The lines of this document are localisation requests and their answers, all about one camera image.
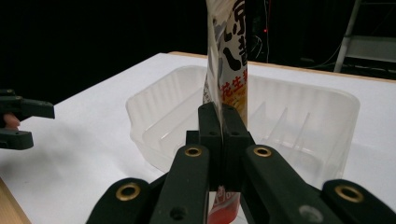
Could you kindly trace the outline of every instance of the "clear plastic tray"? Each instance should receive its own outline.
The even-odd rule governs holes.
[[[198,130],[206,68],[180,67],[131,96],[131,138],[145,159],[167,172],[187,130]],[[256,144],[276,149],[312,186],[342,176],[359,100],[344,91],[248,78],[247,129]]]

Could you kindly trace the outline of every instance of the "white tabletop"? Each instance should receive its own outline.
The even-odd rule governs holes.
[[[84,223],[103,193],[125,177],[148,182],[163,172],[130,138],[126,100],[184,65],[207,59],[157,54],[55,106],[56,119],[29,118],[35,146],[0,150],[0,177],[33,223]],[[347,91],[359,113],[344,179],[396,210],[396,84],[250,64],[250,74]]]

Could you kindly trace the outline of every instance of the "wooden table edge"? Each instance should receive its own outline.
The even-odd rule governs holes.
[[[30,224],[6,183],[0,178],[0,223]]]
[[[169,54],[196,57],[196,58],[204,58],[204,59],[207,58],[207,55],[194,54],[194,53],[181,52],[181,51],[171,51],[171,52],[169,52]],[[278,64],[273,64],[273,63],[258,63],[258,62],[249,61],[247,64],[253,64],[253,65],[258,65],[258,66],[266,66],[266,67],[274,67],[274,68],[282,68],[282,69],[291,69],[291,70],[310,72],[310,73],[315,72],[315,73],[318,73],[318,74],[328,75],[328,76],[335,76],[335,77],[353,77],[353,78],[366,79],[366,80],[372,80],[372,81],[382,81],[382,82],[396,83],[396,80],[392,80],[392,79],[385,79],[385,78],[379,78],[379,77],[364,77],[364,76],[356,76],[356,75],[350,75],[350,74],[326,72],[326,71],[319,71],[319,70],[313,70],[313,69],[307,69],[307,68],[299,68],[299,67],[278,65]]]

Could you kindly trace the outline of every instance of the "human hand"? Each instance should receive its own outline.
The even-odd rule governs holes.
[[[5,128],[7,129],[18,130],[18,127],[21,125],[20,120],[13,113],[4,114],[3,120],[6,123]]]

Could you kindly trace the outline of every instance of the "cable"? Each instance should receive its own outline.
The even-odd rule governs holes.
[[[389,12],[387,13],[387,15],[384,17],[384,20],[382,20],[376,27],[375,29],[372,31],[371,35],[374,35],[376,30],[378,30],[379,27],[381,27],[382,24],[384,24],[384,22],[388,19],[390,13],[393,11],[393,9],[395,9],[395,6],[393,6]]]
[[[256,55],[256,59],[257,59],[257,58],[259,57],[259,55],[260,55],[260,52],[262,52],[262,40],[261,40],[257,35],[254,35],[254,37],[256,37],[256,38],[258,39],[258,42],[260,42],[259,52],[258,52],[257,55]]]
[[[328,63],[329,60],[332,59],[332,57],[335,55],[335,53],[337,53],[337,51],[338,51],[340,48],[341,48],[341,43],[340,43],[340,45],[338,46],[338,48],[334,51],[334,53],[332,54],[332,56],[330,56],[330,58],[329,58],[328,60],[326,60],[326,62],[320,63],[320,64],[318,64],[318,65],[309,66],[309,67],[302,67],[302,68],[318,68],[318,67],[328,66],[328,65],[334,64],[334,63],[329,63],[329,64],[326,64],[326,63]]]
[[[266,5],[266,2],[265,2],[265,0],[264,0],[264,10],[265,10],[265,28],[267,29],[267,32],[265,32],[266,34],[267,34],[267,56],[266,56],[266,59],[265,59],[265,62],[266,63],[268,63],[268,59],[269,59],[269,56],[270,56],[270,42],[269,42],[269,27],[268,27],[268,13],[267,13],[267,5]]]

